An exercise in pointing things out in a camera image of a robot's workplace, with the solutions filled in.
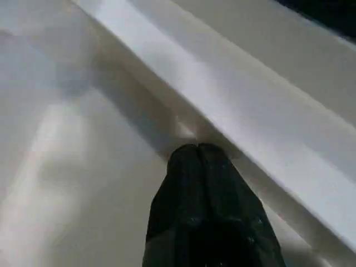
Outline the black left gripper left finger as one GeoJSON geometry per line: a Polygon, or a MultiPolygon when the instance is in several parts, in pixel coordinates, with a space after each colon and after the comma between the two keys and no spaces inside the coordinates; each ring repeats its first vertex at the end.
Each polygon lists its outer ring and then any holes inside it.
{"type": "Polygon", "coordinates": [[[203,164],[204,150],[211,148],[209,143],[182,145],[169,157],[150,206],[143,266],[211,266],[203,164]]]}

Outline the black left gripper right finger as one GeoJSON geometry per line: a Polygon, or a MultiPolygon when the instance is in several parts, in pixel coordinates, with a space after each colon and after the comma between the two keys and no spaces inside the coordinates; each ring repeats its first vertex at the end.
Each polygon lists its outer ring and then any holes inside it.
{"type": "Polygon", "coordinates": [[[281,247],[260,199],[220,147],[199,153],[216,239],[211,266],[285,266],[281,247]]]}

